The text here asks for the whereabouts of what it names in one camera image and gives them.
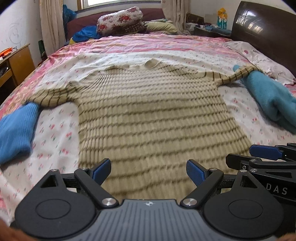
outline curtain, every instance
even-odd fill
[[[63,0],[40,0],[40,19],[47,56],[66,42],[63,24]]]
[[[189,34],[185,27],[189,0],[161,0],[161,5],[165,18],[172,20],[179,32]]]

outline teal towel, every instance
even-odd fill
[[[296,98],[288,88],[257,70],[242,78],[242,82],[272,121],[296,134]]]
[[[28,103],[0,120],[0,165],[31,152],[39,105]]]

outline bed sheet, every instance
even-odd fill
[[[130,35],[91,40],[67,46],[49,59],[0,107],[0,118],[18,108],[20,101],[40,88],[60,87],[79,81],[94,70],[112,65],[141,65],[152,58],[169,63],[233,73],[235,64],[248,61],[223,45],[221,38],[169,35]],[[237,81],[218,88],[231,111],[251,141],[262,145],[295,142],[296,136],[268,121],[260,107]],[[66,103],[53,110],[43,110],[33,140],[30,157],[2,166],[0,171],[0,216],[11,221],[15,207],[50,169],[71,173],[78,167],[78,110]]]

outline silver bolt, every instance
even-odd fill
[[[102,204],[105,206],[112,206],[116,203],[116,200],[112,197],[108,197],[102,200]]]
[[[183,200],[183,204],[186,206],[194,206],[197,204],[197,200],[194,198],[186,198]]]

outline beige knit sweater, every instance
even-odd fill
[[[251,143],[217,86],[255,69],[226,77],[151,60],[96,71],[65,88],[40,90],[28,101],[78,106],[80,166],[110,158],[112,172],[103,187],[116,198],[180,200],[195,187],[186,175],[188,159],[229,172],[228,153],[247,155]]]

